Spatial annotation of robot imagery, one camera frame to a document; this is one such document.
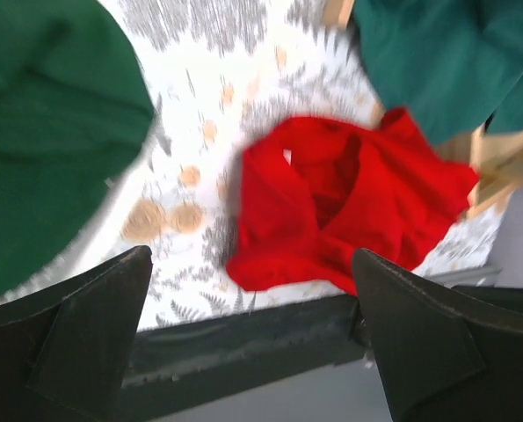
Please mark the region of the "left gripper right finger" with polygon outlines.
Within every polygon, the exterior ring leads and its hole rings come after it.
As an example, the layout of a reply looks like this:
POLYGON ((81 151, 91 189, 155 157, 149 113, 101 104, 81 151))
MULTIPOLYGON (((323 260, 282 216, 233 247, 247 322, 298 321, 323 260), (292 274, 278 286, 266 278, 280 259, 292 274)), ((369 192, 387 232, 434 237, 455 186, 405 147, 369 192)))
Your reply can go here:
POLYGON ((354 253, 360 314, 395 421, 523 421, 523 288, 444 287, 354 253))

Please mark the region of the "red t shirt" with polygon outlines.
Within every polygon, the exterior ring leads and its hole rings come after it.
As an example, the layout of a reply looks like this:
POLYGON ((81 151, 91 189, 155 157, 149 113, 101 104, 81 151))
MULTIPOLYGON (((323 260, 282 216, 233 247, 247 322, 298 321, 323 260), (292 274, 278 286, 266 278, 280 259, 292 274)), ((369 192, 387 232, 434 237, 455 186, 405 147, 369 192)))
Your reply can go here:
POLYGON ((440 158, 402 108, 373 129, 289 118, 243 151, 227 273, 247 291, 327 280, 355 294, 357 249, 417 268, 469 208, 478 180, 440 158))

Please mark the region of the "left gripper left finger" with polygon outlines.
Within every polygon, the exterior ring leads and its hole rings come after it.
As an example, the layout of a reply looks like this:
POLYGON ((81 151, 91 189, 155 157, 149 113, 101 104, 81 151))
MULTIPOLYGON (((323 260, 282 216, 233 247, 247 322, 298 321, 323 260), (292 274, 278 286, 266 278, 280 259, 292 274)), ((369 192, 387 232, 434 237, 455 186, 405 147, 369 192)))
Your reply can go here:
POLYGON ((137 246, 0 305, 0 421, 111 421, 152 273, 137 246))

